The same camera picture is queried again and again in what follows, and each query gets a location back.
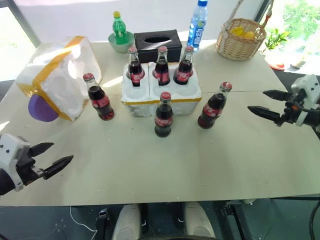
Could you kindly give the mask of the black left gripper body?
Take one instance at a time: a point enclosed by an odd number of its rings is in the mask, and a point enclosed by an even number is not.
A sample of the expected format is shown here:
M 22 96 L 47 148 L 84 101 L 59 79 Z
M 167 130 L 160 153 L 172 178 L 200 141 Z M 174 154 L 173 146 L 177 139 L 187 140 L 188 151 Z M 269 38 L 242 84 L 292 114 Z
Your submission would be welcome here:
M 43 178 L 44 170 L 35 166 L 34 157 L 29 157 L 29 147 L 24 147 L 16 164 L 16 171 L 24 186 Z

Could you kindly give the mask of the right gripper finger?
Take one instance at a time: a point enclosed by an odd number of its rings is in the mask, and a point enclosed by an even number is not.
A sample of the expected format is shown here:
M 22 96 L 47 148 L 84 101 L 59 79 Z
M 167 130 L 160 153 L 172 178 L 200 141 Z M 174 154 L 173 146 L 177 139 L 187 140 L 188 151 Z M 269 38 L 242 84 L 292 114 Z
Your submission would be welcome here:
M 274 122 L 277 126 L 281 126 L 284 122 L 281 119 L 281 116 L 279 113 L 269 110 L 268 108 L 262 107 L 262 106 L 248 106 L 247 107 L 253 114 L 270 120 Z
M 262 92 L 264 95 L 268 96 L 269 98 L 277 101 L 287 101 L 290 98 L 290 93 L 281 90 L 266 90 Z

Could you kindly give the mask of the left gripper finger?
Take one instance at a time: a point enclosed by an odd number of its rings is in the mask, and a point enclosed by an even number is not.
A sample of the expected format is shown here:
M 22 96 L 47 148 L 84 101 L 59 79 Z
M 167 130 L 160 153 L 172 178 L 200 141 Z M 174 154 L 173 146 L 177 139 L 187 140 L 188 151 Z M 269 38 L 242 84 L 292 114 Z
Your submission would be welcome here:
M 42 142 L 29 148 L 29 157 L 36 157 L 54 145 L 53 142 Z
M 43 179 L 49 179 L 55 174 L 59 173 L 62 171 L 74 158 L 73 155 L 70 156 L 65 156 L 57 161 L 55 161 L 50 167 L 46 168 L 43 171 Z

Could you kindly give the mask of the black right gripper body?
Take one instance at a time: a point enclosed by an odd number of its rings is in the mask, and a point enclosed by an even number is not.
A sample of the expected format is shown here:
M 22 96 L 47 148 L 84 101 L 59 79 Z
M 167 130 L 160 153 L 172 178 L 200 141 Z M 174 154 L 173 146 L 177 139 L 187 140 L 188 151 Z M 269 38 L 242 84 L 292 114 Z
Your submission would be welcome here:
M 301 102 L 304 99 L 304 93 L 289 93 L 283 94 L 283 101 L 285 101 L 284 113 L 281 116 L 282 123 L 303 123 L 304 114 L 302 111 Z

